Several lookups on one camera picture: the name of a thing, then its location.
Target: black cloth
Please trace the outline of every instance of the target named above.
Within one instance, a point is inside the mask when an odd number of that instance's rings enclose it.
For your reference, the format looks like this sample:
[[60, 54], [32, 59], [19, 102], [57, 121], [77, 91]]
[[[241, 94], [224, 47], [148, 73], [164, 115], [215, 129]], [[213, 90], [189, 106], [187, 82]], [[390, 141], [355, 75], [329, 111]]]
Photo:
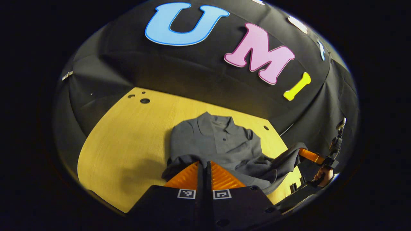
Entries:
[[170, 180], [188, 165], [214, 161], [245, 185], [256, 185], [265, 194], [273, 192], [300, 163], [297, 143], [273, 159], [263, 154], [260, 137], [252, 130], [235, 125], [232, 117], [205, 112], [173, 128], [168, 166], [162, 178]]
[[[332, 60], [330, 71], [318, 95], [306, 108], [304, 114], [281, 136], [281, 139], [287, 146], [299, 141], [307, 145], [308, 150], [312, 152], [329, 155], [332, 139], [337, 136], [335, 126], [344, 117], [347, 121], [341, 151], [337, 157], [332, 156], [339, 162], [334, 169], [335, 172], [343, 171], [353, 153], [360, 123], [360, 109], [357, 90], [350, 73]], [[273, 127], [280, 134], [282, 133], [282, 130]], [[318, 172], [319, 167], [311, 161], [305, 161], [304, 158], [301, 161], [298, 166], [301, 175], [311, 178]]]

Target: yellow wooden surface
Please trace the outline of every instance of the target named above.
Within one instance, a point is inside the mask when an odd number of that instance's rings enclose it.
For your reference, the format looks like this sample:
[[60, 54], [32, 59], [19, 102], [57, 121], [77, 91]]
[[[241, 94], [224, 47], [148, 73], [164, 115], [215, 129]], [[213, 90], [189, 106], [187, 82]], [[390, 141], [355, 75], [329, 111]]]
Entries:
[[[150, 103], [142, 104], [142, 98]], [[87, 137], [78, 161], [81, 184], [127, 213], [151, 185], [164, 185], [171, 130], [178, 123], [211, 115], [232, 116], [238, 126], [261, 138], [263, 153], [277, 157], [287, 147], [268, 120], [212, 104], [153, 90], [134, 88], [120, 99]], [[270, 195], [275, 204], [301, 185], [298, 167]]]

